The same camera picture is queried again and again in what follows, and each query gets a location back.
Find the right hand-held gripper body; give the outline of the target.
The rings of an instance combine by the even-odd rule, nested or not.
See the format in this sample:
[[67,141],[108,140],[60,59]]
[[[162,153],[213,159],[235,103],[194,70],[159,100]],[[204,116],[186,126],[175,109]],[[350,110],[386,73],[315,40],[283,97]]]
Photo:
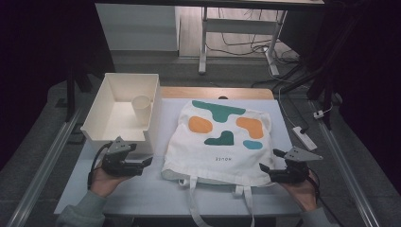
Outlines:
[[287,165],[286,168],[272,170],[270,179],[274,183],[302,183],[309,176],[307,162],[323,159],[321,155],[297,147],[293,147],[286,153],[283,158]]

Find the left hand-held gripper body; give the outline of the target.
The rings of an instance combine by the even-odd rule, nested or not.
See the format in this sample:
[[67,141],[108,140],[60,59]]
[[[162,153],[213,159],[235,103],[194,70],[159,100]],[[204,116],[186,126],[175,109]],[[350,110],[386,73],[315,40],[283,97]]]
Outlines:
[[118,136],[110,145],[102,158],[102,168],[106,173],[115,177],[140,176],[143,169],[138,169],[140,163],[127,163],[129,143]]

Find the white plastic bin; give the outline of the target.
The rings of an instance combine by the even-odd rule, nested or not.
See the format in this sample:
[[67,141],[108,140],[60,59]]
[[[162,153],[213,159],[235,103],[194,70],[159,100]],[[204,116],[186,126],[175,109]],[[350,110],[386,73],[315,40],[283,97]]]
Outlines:
[[[131,106],[136,96],[148,96],[151,100],[151,115],[147,125],[137,121]],[[158,74],[107,73],[81,131],[94,150],[120,136],[130,144],[137,144],[137,153],[153,154],[161,106]]]

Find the clear plastic cup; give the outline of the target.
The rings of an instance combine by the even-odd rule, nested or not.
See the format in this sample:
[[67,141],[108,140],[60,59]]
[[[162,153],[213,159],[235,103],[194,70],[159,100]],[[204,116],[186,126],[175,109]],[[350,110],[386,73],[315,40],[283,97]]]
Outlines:
[[136,96],[131,101],[136,119],[142,125],[147,125],[151,115],[151,100],[148,96]]

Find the white tote bag coloured patches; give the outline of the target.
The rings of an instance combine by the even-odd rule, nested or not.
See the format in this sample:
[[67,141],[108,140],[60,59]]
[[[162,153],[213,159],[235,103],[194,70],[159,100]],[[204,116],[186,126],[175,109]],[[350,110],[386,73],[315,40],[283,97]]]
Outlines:
[[166,180],[189,188],[189,211],[198,227],[211,227],[194,199],[198,183],[231,184],[253,210],[254,186],[270,186],[260,165],[274,167],[268,113],[191,100],[182,108],[162,168]]

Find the person's right hand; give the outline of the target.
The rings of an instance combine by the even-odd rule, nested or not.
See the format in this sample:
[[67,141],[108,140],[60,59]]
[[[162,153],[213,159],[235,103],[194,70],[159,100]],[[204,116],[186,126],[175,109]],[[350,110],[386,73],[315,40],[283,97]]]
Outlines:
[[314,183],[316,182],[312,172],[309,172],[309,180],[302,183],[281,183],[289,195],[295,200],[304,212],[318,208]]

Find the person's left hand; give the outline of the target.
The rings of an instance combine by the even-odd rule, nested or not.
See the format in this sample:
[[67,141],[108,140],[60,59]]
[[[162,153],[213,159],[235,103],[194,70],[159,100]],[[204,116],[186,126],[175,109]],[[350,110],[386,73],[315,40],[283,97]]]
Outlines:
[[129,177],[111,176],[102,168],[102,162],[99,162],[93,170],[90,190],[102,198],[110,196],[114,190]]

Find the white power strip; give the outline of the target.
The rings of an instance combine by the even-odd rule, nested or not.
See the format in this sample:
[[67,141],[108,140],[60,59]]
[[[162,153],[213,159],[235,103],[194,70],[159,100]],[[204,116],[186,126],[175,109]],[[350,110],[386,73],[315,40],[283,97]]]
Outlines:
[[311,138],[305,132],[302,131],[300,127],[294,127],[292,131],[309,151],[317,148],[317,145],[311,140]]

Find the white table mat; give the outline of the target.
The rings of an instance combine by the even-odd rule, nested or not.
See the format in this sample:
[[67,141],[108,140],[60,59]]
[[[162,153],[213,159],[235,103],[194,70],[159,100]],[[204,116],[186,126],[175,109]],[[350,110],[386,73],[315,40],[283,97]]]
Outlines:
[[[167,142],[177,127],[179,113],[188,102],[186,98],[164,98],[158,142],[150,166],[143,174],[121,183],[108,198],[104,212],[109,215],[136,217],[178,217],[189,214],[189,189],[175,181],[162,178]],[[270,114],[272,120],[272,145],[280,150],[292,148],[283,116],[275,100],[230,100],[218,99],[217,104],[236,106]],[[87,191],[87,175],[96,151],[85,144],[71,177],[62,193],[55,212],[65,206],[75,205]],[[287,191],[278,184],[268,187],[254,187],[253,210],[249,211],[242,197],[235,195],[232,185],[211,185],[199,183],[194,199],[200,214],[207,217],[277,217],[296,215],[300,208]]]

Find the black stand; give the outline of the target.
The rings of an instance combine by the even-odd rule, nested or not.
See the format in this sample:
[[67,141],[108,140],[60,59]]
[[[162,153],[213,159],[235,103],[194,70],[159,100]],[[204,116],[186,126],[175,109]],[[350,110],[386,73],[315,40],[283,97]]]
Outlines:
[[329,67],[323,64],[313,72],[313,76],[314,81],[306,95],[310,100],[318,100],[320,96],[323,97],[322,121],[331,130],[330,111],[332,110],[333,74]]
[[69,122],[75,113],[75,88],[78,87],[83,93],[92,90],[92,83],[89,79],[91,66],[88,63],[71,64],[67,71],[67,116],[66,122]]

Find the white cabinet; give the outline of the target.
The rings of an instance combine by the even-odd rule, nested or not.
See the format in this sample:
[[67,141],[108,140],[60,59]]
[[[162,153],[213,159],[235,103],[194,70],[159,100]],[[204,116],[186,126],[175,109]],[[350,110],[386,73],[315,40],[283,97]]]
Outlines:
[[179,50],[175,7],[96,3],[96,10],[111,50]]

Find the aluminium rail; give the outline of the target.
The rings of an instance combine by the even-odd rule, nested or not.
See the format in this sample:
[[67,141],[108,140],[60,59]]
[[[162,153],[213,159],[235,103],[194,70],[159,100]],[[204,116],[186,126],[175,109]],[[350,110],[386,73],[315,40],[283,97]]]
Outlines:
[[44,186],[57,163],[61,152],[67,143],[68,137],[75,127],[78,119],[82,115],[83,108],[78,107],[69,118],[68,122],[61,125],[58,134],[53,143],[46,152],[44,160],[36,171],[32,181],[30,182],[26,192],[18,203],[6,227],[24,227],[29,215],[31,214],[35,203],[39,199]]
[[380,223],[375,215],[372,205],[366,198],[365,193],[361,189],[356,175],[347,162],[334,133],[329,130],[323,122],[319,122],[319,127],[324,140],[329,147],[334,160],[336,161],[340,174],[355,201],[356,207],[361,215],[366,227],[380,227]]

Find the white desk frame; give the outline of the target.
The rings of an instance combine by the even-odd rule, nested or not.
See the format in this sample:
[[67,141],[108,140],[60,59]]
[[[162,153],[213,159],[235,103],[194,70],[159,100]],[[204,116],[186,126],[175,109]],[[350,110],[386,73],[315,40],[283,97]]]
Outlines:
[[268,61],[270,72],[273,76],[278,76],[279,71],[273,59],[273,51],[279,38],[279,34],[287,16],[286,10],[279,10],[275,21],[252,21],[237,19],[214,19],[208,18],[208,7],[203,8],[201,18],[201,43],[199,74],[206,73],[206,38],[208,33],[233,33],[233,34],[255,34],[271,35],[271,43],[264,47],[264,55]]

